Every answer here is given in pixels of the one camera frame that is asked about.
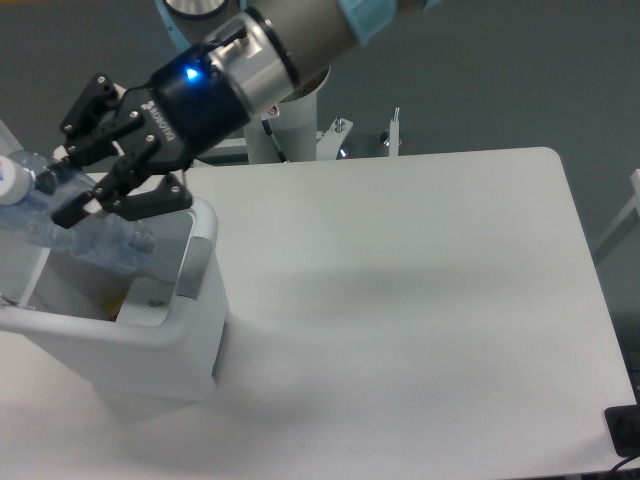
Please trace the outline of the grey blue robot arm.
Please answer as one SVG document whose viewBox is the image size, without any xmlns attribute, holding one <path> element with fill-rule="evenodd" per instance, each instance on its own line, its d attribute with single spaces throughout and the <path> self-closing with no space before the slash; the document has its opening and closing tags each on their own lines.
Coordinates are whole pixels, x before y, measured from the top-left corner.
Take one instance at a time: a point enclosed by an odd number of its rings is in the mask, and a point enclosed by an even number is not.
<svg viewBox="0 0 640 480">
<path fill-rule="evenodd" d="M 176 179 L 202 153 L 265 113 L 422 1 L 252 1 L 203 40 L 121 90 L 104 74 L 63 119 L 55 170 L 113 158 L 110 172 L 51 214 L 71 228 L 96 202 L 128 221 L 187 209 Z"/>
</svg>

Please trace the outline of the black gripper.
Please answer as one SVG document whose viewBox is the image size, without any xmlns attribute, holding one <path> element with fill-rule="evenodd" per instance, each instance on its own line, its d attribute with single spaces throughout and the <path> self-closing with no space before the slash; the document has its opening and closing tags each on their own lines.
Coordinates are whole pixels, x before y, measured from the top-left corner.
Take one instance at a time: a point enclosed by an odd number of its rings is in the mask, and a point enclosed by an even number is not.
<svg viewBox="0 0 640 480">
<path fill-rule="evenodd" d="M 127 221 L 192 206 L 192 194 L 175 173 L 249 122 L 229 77 L 213 64 L 212 50 L 211 44 L 190 47 L 123 99 L 106 74 L 94 75 L 63 118 L 65 142 L 54 150 L 56 162 L 37 175 L 36 187 L 53 194 L 85 167 L 109 157 L 115 162 L 102 180 L 54 210 L 55 224 L 75 226 L 91 215 L 92 202 Z M 131 131 L 133 111 L 142 125 Z M 155 144 L 145 144 L 149 135 Z"/>
</svg>

